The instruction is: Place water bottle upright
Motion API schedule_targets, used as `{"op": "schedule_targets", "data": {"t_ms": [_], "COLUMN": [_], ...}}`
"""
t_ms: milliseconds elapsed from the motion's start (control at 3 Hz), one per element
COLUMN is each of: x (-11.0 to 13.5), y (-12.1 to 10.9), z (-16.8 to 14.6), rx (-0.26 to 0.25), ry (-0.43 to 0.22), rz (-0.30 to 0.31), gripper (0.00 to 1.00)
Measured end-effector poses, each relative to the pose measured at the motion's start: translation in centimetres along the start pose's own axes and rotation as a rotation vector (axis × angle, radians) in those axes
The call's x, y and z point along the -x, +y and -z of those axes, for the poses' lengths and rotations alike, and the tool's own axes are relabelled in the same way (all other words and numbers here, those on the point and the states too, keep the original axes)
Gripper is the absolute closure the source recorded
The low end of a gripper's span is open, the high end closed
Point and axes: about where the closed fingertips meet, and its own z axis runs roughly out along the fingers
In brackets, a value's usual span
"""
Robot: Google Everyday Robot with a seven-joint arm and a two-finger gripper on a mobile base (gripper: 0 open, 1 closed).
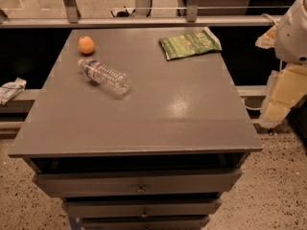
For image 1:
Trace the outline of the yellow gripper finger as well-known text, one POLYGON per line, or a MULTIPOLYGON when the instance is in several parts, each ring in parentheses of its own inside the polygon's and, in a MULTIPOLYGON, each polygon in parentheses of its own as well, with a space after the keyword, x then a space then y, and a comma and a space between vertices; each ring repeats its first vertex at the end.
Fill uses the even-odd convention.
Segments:
POLYGON ((257 38, 255 46, 262 49, 270 49, 275 46, 275 34, 277 26, 269 28, 264 34, 257 38))
POLYGON ((307 66, 287 64, 269 76, 266 98, 262 102, 259 125, 274 128, 282 123, 291 109, 307 94, 307 66))

